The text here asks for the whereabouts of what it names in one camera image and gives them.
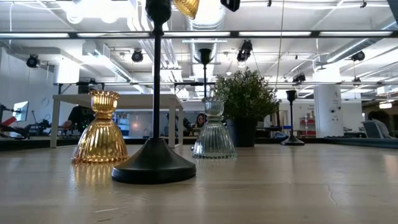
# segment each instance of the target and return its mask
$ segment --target potted plant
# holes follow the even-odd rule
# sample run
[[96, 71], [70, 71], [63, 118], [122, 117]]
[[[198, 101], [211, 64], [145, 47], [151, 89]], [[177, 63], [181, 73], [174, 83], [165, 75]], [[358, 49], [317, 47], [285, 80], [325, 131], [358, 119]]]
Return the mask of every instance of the potted plant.
[[253, 147], [257, 121], [275, 113], [280, 101], [257, 70], [236, 71], [232, 77], [218, 76], [215, 96], [224, 100], [224, 117], [235, 147]]

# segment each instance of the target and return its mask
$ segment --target black candlestick base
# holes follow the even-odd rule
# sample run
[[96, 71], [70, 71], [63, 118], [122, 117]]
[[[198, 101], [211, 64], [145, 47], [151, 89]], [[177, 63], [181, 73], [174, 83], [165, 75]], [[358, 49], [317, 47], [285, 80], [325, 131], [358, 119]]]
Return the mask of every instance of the black candlestick base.
[[128, 184], [165, 184], [192, 178], [194, 163], [169, 148], [164, 139], [148, 139], [130, 159], [112, 170], [112, 179]]
[[282, 141], [281, 144], [284, 146], [303, 146], [303, 145], [305, 145], [304, 142], [298, 140], [296, 138], [296, 136], [294, 136], [294, 135], [290, 135], [289, 138], [286, 139], [285, 141]]

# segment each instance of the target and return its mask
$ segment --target table leg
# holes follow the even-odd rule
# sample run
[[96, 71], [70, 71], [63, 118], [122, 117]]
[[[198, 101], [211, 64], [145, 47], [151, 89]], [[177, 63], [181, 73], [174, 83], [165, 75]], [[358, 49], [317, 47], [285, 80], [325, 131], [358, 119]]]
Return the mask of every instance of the table leg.
[[50, 147], [57, 147], [58, 119], [60, 116], [60, 100], [53, 100]]
[[184, 130], [184, 109], [181, 107], [178, 108], [178, 144], [175, 147], [182, 146], [184, 136], [183, 136], [183, 130]]
[[169, 147], [175, 148], [175, 102], [170, 101], [169, 106]]

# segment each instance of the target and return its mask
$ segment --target monitor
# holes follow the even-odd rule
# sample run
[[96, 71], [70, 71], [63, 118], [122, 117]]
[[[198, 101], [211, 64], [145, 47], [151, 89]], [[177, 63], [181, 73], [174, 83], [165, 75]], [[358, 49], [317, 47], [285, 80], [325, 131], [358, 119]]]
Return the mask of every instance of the monitor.
[[17, 118], [17, 121], [26, 121], [28, 105], [28, 101], [14, 104], [14, 112], [12, 115]]

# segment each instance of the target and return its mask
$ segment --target glass candle holder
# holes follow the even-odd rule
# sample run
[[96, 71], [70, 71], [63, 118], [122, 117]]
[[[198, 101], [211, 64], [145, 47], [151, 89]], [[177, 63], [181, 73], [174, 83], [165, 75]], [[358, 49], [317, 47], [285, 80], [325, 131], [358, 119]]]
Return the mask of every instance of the glass candle holder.
[[219, 98], [202, 99], [205, 104], [207, 122], [202, 127], [193, 148], [192, 157], [199, 159], [229, 159], [236, 157], [228, 130], [221, 122], [224, 101]]
[[119, 94], [112, 91], [91, 91], [91, 107], [95, 120], [79, 140], [73, 163], [118, 162], [127, 159], [127, 148], [120, 128], [112, 120]]

